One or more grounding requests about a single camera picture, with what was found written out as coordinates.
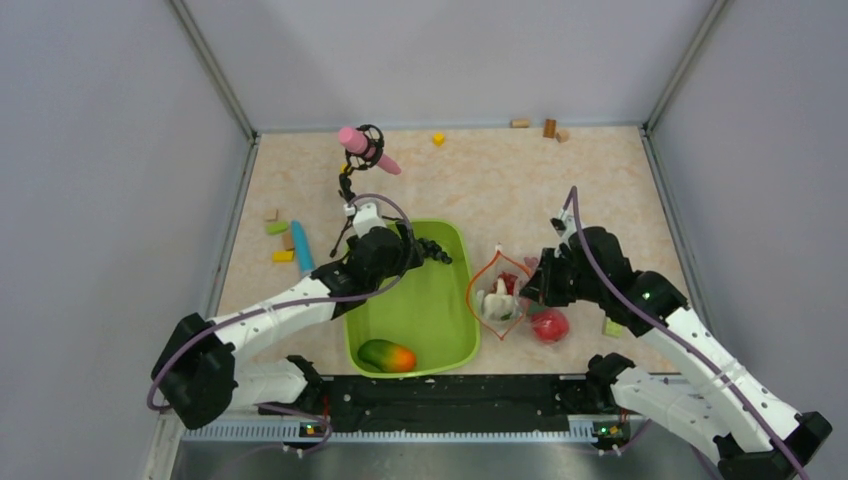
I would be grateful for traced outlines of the red tomato with stem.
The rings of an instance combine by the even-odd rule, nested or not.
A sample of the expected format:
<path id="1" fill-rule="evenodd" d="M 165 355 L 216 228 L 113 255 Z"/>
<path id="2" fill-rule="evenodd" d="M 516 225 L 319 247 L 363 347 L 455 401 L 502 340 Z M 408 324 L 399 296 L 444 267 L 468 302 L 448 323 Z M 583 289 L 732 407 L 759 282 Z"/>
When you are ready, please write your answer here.
<path id="1" fill-rule="evenodd" d="M 547 344 L 564 339 L 571 330 L 570 322 L 565 314 L 555 308 L 534 313 L 530 317 L 530 325 L 536 339 Z"/>

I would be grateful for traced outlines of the white garlic bulb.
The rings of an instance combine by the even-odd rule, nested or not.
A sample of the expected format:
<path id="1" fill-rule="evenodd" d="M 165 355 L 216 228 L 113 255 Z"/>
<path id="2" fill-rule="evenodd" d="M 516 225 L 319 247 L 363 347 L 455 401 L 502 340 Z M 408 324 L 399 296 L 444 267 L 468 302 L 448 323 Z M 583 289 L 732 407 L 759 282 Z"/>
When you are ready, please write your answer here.
<path id="1" fill-rule="evenodd" d="M 512 317 L 515 309 L 514 297 L 509 293 L 503 278 L 495 282 L 495 290 L 483 296 L 482 315 L 485 320 L 505 321 Z"/>

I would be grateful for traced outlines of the clear zip top bag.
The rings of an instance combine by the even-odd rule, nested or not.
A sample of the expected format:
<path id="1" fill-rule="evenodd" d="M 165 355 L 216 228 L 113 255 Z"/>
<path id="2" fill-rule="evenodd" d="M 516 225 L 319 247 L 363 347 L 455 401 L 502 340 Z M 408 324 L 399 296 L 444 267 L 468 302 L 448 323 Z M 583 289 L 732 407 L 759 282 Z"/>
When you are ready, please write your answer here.
<path id="1" fill-rule="evenodd" d="M 520 330 L 525 330 L 532 338 L 541 344 L 555 344 L 542 343 L 537 340 L 530 325 L 530 317 L 534 313 L 554 307 L 545 307 L 535 302 L 522 299 L 519 296 L 519 293 L 513 296 L 515 300 L 515 309 L 510 319 L 505 321 L 485 320 L 482 315 L 482 298 L 485 294 L 494 291 L 495 280 L 501 272 L 506 271 L 524 276 L 526 278 L 524 283 L 525 285 L 531 278 L 535 271 L 534 268 L 537 265 L 538 260 L 535 258 L 519 260 L 508 256 L 505 253 L 503 246 L 498 244 L 494 247 L 491 258 L 472 276 L 469 281 L 465 292 L 466 306 L 480 326 L 496 339 L 504 341 L 510 334 Z"/>

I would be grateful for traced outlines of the green plastic tray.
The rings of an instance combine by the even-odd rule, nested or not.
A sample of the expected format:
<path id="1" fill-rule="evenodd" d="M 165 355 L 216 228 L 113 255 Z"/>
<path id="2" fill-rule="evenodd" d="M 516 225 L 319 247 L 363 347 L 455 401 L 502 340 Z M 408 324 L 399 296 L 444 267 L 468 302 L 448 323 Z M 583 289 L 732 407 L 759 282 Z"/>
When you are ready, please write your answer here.
<path id="1" fill-rule="evenodd" d="M 391 290 L 369 299 L 345 320 L 350 364 L 377 379 L 411 378 L 447 372 L 468 364 L 481 344 L 480 323 L 466 305 L 472 272 L 457 226 L 437 219 L 412 222 L 418 239 L 436 242 L 452 262 L 427 259 Z M 410 350 L 416 364 L 408 372 L 382 372 L 361 360 L 360 347 L 386 340 Z"/>

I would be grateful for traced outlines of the black grape bunch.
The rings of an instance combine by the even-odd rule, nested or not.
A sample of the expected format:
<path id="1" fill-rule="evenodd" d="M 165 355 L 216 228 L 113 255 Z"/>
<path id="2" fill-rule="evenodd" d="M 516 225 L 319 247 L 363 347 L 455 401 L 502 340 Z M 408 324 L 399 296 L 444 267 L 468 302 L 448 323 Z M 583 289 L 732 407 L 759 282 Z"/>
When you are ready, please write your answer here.
<path id="1" fill-rule="evenodd" d="M 435 260 L 446 265 L 453 263 L 452 257 L 435 240 L 419 238 L 418 244 L 420 246 L 421 255 L 424 259 Z"/>

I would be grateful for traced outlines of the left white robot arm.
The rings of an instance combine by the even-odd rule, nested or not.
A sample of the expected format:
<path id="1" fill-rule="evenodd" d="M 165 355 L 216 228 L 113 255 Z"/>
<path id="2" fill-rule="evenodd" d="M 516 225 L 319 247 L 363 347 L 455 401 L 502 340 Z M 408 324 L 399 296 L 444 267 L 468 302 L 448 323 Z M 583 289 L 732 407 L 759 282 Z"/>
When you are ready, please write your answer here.
<path id="1" fill-rule="evenodd" d="M 234 314 L 205 319 L 192 313 L 179 320 L 151 371 L 149 393 L 165 400 L 157 409 L 172 410 L 190 430 L 227 410 L 263 402 L 302 414 L 314 410 L 321 388 L 301 361 L 255 372 L 244 366 L 276 342 L 364 305 L 423 262 L 409 223 L 374 227 L 349 246 L 342 259 L 266 301 Z"/>

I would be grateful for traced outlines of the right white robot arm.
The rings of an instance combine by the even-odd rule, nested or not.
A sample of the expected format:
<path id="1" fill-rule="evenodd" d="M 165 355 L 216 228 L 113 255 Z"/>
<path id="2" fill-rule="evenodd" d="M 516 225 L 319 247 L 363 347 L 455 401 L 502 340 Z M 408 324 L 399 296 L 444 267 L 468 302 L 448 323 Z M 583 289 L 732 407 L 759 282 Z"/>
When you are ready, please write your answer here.
<path id="1" fill-rule="evenodd" d="M 589 404 L 642 415 L 687 442 L 725 479 L 801 478 L 833 431 L 829 421 L 798 411 L 759 382 L 667 278 L 631 267 L 615 235 L 578 226 L 567 208 L 550 223 L 560 243 L 543 249 L 521 297 L 548 307 L 597 305 L 669 360 L 693 390 L 621 354 L 597 354 L 586 372 Z"/>

